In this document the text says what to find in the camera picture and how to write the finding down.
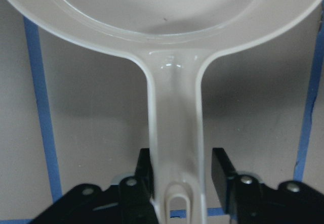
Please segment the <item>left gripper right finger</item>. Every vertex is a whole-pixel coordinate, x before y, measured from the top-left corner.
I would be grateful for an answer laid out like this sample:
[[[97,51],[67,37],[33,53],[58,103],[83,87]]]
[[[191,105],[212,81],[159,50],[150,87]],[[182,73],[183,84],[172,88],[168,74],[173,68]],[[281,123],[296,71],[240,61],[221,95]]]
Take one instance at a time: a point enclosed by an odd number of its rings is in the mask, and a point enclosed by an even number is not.
[[[250,174],[238,173],[223,148],[212,150],[212,181],[230,223],[260,223],[262,190]]]

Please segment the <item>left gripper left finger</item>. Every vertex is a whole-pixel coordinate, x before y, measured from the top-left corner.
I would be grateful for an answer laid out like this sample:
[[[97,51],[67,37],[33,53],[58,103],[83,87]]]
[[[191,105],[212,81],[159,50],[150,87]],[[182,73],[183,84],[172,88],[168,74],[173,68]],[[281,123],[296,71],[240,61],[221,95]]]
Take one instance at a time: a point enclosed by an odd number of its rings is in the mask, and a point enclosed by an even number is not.
[[[122,223],[158,223],[151,203],[154,179],[148,148],[140,150],[134,175],[119,182],[118,192]]]

